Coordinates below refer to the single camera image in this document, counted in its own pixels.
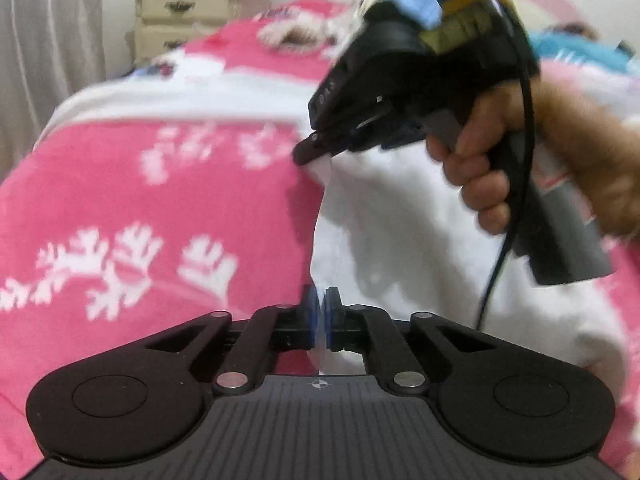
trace curtain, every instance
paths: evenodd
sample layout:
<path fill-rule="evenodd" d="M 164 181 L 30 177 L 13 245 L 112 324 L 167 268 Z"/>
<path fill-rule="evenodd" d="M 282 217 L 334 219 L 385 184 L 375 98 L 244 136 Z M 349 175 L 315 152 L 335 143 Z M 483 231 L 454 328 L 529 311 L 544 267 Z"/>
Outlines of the curtain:
<path fill-rule="evenodd" d="M 0 0 L 0 179 L 56 106 L 104 79 L 102 0 Z"/>

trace ribbed surface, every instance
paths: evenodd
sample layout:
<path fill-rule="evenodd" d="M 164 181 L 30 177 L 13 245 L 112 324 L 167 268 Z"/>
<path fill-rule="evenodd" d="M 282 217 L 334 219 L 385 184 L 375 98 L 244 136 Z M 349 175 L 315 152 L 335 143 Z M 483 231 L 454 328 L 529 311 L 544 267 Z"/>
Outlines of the ribbed surface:
<path fill-rule="evenodd" d="M 594 458 L 550 468 L 494 462 L 463 447 L 419 399 L 369 376 L 268 377 L 213 405 L 186 441 L 146 463 L 83 470 L 47 461 L 33 480 L 615 480 Z"/>

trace white blanket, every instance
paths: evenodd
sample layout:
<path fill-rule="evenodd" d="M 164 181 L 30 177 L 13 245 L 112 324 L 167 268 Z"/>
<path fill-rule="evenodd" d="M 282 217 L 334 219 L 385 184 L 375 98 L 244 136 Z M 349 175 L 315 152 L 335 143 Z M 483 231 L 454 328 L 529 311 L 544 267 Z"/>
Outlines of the white blanket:
<path fill-rule="evenodd" d="M 168 81 L 145 78 L 89 88 L 64 103 L 43 137 L 91 120 L 264 119 L 310 127 L 314 84 L 237 70 L 201 59 Z M 414 145 L 319 160 L 326 185 L 314 244 L 318 288 L 337 285 L 345 304 L 381 306 L 396 319 L 429 310 L 471 325 L 501 244 L 476 227 L 457 190 Z M 538 287 L 525 261 L 510 260 L 494 293 L 488 333 L 580 366 L 590 366 L 619 394 L 623 331 L 594 283 Z M 324 356 L 325 373 L 353 372 L 357 360 Z"/>

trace person's arm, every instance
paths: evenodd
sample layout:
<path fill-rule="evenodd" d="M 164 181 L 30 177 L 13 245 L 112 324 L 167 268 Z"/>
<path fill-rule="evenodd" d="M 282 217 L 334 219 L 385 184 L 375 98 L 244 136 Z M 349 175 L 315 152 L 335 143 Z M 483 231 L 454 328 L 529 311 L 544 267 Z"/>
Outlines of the person's arm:
<path fill-rule="evenodd" d="M 602 229 L 612 235 L 640 229 L 640 134 L 625 128 L 597 104 L 549 82 L 532 81 L 536 123 L 545 144 L 567 165 L 591 201 Z M 434 136 L 432 158 L 443 163 L 447 179 L 462 186 L 462 198 L 478 211 L 480 226 L 503 232 L 510 219 L 504 200 L 505 174 L 490 171 L 486 152 L 506 131 L 523 127 L 522 93 L 508 83 L 481 95 L 454 153 Z"/>

